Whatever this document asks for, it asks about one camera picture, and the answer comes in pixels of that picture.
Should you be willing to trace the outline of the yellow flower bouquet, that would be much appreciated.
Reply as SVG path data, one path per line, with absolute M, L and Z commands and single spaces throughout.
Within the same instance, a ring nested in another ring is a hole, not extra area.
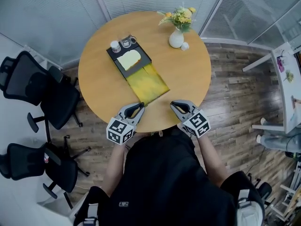
M 193 7 L 178 7 L 173 12 L 157 11 L 157 13 L 163 16 L 159 25 L 171 23 L 180 32 L 186 33 L 191 30 L 191 25 L 195 21 L 192 17 L 196 13 L 196 9 Z

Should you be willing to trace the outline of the person's black clothing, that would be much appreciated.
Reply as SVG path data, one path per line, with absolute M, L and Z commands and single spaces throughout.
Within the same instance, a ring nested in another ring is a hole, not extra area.
M 73 226 L 261 226 L 262 200 L 250 199 L 251 187 L 242 171 L 213 184 L 191 138 L 173 127 L 126 150 L 112 195 L 91 187 Z

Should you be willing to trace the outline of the round wooden table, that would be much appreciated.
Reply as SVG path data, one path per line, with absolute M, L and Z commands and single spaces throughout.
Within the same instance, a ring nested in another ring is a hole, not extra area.
M 153 132 L 172 127 L 178 118 L 170 108 L 177 99 L 200 105 L 211 81 L 210 56 L 195 31 L 185 35 L 189 49 L 169 46 L 174 31 L 171 24 L 159 24 L 155 11 L 138 11 L 112 19 L 98 29 L 87 42 L 79 61 L 78 78 L 83 98 L 103 121 L 109 122 L 121 107 L 138 101 L 107 53 L 110 43 L 122 32 L 134 35 L 149 55 L 152 65 L 169 87 L 169 91 L 149 103 L 137 132 Z

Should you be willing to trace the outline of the clear glass mug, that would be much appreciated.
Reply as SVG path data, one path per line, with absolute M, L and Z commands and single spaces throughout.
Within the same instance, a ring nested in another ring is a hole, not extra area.
M 136 44 L 137 43 L 137 39 L 135 36 L 132 36 L 131 34 L 126 36 L 125 38 L 122 38 L 120 40 L 121 45 L 124 48 L 129 48 L 131 47 L 132 44 Z

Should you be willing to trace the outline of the white vase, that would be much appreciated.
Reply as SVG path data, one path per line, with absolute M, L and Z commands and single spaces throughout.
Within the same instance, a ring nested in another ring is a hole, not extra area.
M 184 35 L 181 30 L 175 28 L 174 32 L 169 36 L 169 45 L 173 48 L 180 48 L 184 43 Z

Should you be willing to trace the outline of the white metal rack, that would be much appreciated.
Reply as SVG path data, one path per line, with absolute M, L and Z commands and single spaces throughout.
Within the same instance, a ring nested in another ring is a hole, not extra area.
M 272 212 L 283 222 L 289 222 L 298 208 L 301 208 L 301 162 L 297 162 L 289 187 L 281 185 L 285 197 L 278 205 L 273 206 Z

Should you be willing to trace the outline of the person's left forearm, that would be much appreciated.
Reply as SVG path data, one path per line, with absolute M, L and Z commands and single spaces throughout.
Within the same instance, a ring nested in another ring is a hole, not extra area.
M 103 178 L 102 190 L 110 197 L 116 189 L 124 170 L 126 144 L 116 144 L 112 150 L 106 173 Z

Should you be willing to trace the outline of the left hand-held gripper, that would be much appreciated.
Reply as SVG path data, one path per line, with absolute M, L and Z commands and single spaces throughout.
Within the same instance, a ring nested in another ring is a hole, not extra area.
M 137 124 L 145 112 L 145 106 L 140 108 L 140 105 L 141 103 L 125 105 L 118 115 L 111 118 L 107 126 L 108 140 L 122 145 L 133 137 Z

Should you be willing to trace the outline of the person's right forearm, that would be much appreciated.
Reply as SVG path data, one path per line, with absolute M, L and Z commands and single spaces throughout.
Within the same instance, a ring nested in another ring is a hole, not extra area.
M 198 138 L 206 173 L 213 184 L 220 187 L 229 177 L 228 171 L 207 135 Z

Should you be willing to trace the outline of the yellow and black tray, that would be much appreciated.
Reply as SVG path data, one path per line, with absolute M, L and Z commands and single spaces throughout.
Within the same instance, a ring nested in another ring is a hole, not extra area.
M 129 48 L 124 48 L 120 42 L 119 44 L 121 47 L 121 51 L 119 53 L 114 53 L 111 47 L 107 49 L 107 53 L 140 102 L 144 102 L 145 105 L 148 105 L 150 102 L 156 100 L 170 90 L 152 65 L 151 58 L 147 55 L 139 43 L 132 44 Z M 141 60 L 128 71 L 125 71 L 117 58 L 133 49 L 140 53 Z

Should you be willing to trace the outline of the yellow bread-shaped sponge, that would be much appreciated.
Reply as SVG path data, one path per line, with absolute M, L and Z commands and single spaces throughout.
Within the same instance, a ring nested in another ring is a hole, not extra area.
M 117 58 L 118 62 L 125 71 L 136 65 L 141 60 L 141 55 L 136 50 L 130 50 Z

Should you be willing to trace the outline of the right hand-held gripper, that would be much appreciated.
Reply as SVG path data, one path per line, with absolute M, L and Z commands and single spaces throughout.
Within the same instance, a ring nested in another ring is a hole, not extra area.
M 197 106 L 191 101 L 174 100 L 170 103 L 170 107 L 177 118 L 182 121 L 182 127 L 186 132 L 200 138 L 210 130 L 210 122 L 204 111 L 201 109 L 192 112 Z

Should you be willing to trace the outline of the white desk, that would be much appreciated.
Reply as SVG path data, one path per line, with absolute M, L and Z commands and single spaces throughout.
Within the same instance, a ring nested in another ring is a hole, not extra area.
M 244 67 L 242 71 L 246 72 L 250 69 L 253 69 L 260 64 L 272 60 L 274 68 L 277 73 L 277 79 L 280 86 L 280 91 L 282 94 L 282 102 L 283 102 L 283 123 L 278 126 L 270 126 L 270 125 L 253 125 L 253 129 L 262 129 L 262 130 L 275 130 L 275 131 L 284 131 L 285 133 L 289 133 L 293 130 L 298 124 L 301 123 L 301 72 L 299 70 L 299 66 L 294 54 L 299 49 L 293 49 L 291 44 L 286 42 L 276 49 L 272 50 L 269 54 L 262 57 L 261 59 L 251 63 L 250 65 Z M 288 81 L 284 81 L 286 75 L 285 71 L 281 73 L 278 69 L 277 65 L 277 57 L 282 57 L 283 66 L 286 70 L 290 70 L 294 74 L 294 79 L 291 83 Z M 295 98 L 295 108 L 292 107 L 291 96 Z M 296 121 L 290 121 L 290 118 L 293 114 L 297 115 Z
M 73 226 L 75 216 L 82 206 L 87 193 L 74 205 L 70 206 L 67 202 L 67 193 L 59 192 L 58 198 L 48 198 L 43 202 L 38 202 L 41 212 L 46 217 L 49 226 Z

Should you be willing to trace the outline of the black mesh office chair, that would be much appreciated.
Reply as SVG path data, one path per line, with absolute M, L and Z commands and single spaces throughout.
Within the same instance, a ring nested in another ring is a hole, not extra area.
M 77 117 L 75 109 L 80 93 L 70 78 L 54 66 L 44 69 L 27 51 L 20 52 L 16 58 L 4 58 L 0 65 L 0 90 L 7 99 L 41 107 L 43 116 L 27 115 L 34 132 L 38 132 L 40 121 L 48 121 L 60 130 L 71 117 Z
M 88 177 L 90 173 L 83 171 L 75 161 L 86 152 L 91 150 L 87 147 L 74 156 L 70 156 L 67 140 L 70 135 L 64 138 L 63 147 L 57 147 L 46 142 L 39 148 L 26 147 L 20 144 L 11 143 L 5 154 L 0 154 L 0 174 L 7 179 L 14 181 L 23 178 L 38 177 L 44 173 L 52 180 L 47 186 L 43 184 L 44 190 L 54 199 L 57 194 L 53 192 L 55 186 L 59 186 L 64 193 L 71 193 L 76 185 L 78 172 Z M 44 153 L 49 156 L 49 162 L 44 162 Z

